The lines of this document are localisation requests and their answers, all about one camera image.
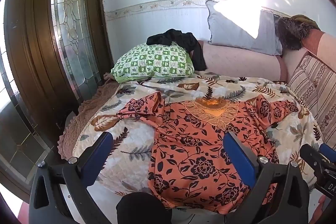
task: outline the leaf-patterned blanket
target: leaf-patterned blanket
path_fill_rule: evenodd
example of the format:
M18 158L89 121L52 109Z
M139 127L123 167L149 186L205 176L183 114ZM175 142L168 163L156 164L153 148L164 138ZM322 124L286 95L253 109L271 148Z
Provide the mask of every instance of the leaf-patterned blanket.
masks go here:
M79 157L103 131L113 135L114 145L97 180L118 195L144 191L148 188L148 168L151 164L154 128L135 119L122 119L116 123L115 114L132 98L140 99L160 91L166 103L207 99L249 101L262 94L269 102L289 100L295 102L299 112L289 114L279 123L272 124L266 134L274 143L281 164L298 162L303 178L310 187L315 182L313 170L299 156L306 143L315 149L323 143L320 128L303 102L285 85L261 78L232 78L197 72L188 78L129 81L119 86L114 96L90 119L81 132L73 156Z

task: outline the green checkered pillow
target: green checkered pillow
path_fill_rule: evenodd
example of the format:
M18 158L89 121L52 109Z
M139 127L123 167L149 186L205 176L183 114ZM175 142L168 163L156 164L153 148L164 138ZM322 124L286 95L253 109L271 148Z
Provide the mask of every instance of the green checkered pillow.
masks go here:
M170 46L140 44L120 57L111 73L119 83L156 77L187 77L194 73L189 54L172 42Z

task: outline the black cloth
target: black cloth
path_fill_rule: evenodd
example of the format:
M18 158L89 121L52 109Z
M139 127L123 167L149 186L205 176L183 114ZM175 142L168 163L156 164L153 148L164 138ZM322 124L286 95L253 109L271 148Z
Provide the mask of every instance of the black cloth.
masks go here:
M172 210L147 193L131 193L116 206L118 224L171 224Z
M202 47L191 32L182 33L181 31L170 29L165 33L159 33L149 37L147 39L147 45L161 44L170 46L173 41L184 48L188 54L190 54L191 51L194 51L191 61L193 62L195 70L207 69Z

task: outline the metal screw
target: metal screw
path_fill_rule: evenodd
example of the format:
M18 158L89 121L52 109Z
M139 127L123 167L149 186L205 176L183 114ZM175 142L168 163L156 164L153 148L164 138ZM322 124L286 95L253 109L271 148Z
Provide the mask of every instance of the metal screw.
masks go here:
M78 158L76 157L71 157L70 159L68 159L68 163L70 164L75 164L77 162Z
M296 161L292 160L292 161L291 161L291 166L293 166L293 167L298 167L298 164L297 164Z
M44 160L37 164L37 167L39 167L39 168L42 168L44 166L45 166L45 161Z
M268 159L266 157L260 157L259 158L259 161L262 163L262 164L266 164L268 163Z

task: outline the wallpaper border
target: wallpaper border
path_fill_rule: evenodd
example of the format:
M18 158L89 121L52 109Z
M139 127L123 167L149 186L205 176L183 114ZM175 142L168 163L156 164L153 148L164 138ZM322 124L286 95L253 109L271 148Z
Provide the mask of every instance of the wallpaper border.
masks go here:
M112 12L106 12L106 21L115 20L122 17L127 17L131 15L153 12L158 10L167 9L184 9L184 8L207 8L205 2L207 0L154 0L145 3L139 3L136 5L128 6L119 10ZM267 7L262 7L263 10L269 11L273 14L280 16L289 16L280 11L270 9Z

